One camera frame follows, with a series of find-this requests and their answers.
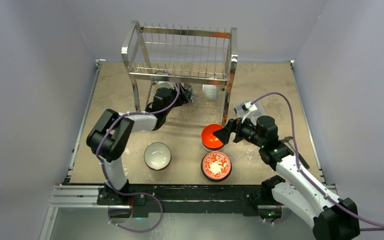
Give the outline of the grey leaf pattern bowl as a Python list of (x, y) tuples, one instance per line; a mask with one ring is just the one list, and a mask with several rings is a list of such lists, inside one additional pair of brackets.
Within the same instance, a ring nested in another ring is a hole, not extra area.
[(187, 98), (188, 103), (193, 105), (195, 103), (195, 92), (193, 86), (190, 83), (183, 84), (183, 93), (184, 96)]

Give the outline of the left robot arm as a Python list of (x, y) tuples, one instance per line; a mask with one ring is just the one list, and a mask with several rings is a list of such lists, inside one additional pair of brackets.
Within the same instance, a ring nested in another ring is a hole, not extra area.
[(109, 197), (118, 205), (126, 203), (132, 194), (123, 170), (122, 154), (130, 135), (141, 131), (157, 131), (167, 121), (173, 108), (189, 103), (190, 91), (177, 83), (173, 88), (160, 87), (145, 111), (119, 113), (106, 109), (86, 138), (86, 145), (95, 154), (110, 188)]

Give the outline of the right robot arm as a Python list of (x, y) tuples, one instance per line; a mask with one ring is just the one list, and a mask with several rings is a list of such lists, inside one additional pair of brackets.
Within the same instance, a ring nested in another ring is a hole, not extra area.
[(351, 240), (360, 235), (357, 205), (341, 198), (317, 181), (300, 161), (300, 154), (286, 146), (278, 126), (270, 116), (250, 119), (231, 118), (213, 132), (223, 144), (234, 133), (234, 143), (245, 140), (259, 148), (262, 161), (277, 174), (261, 183), (260, 196), (268, 204), (275, 201), (304, 220), (317, 240)]

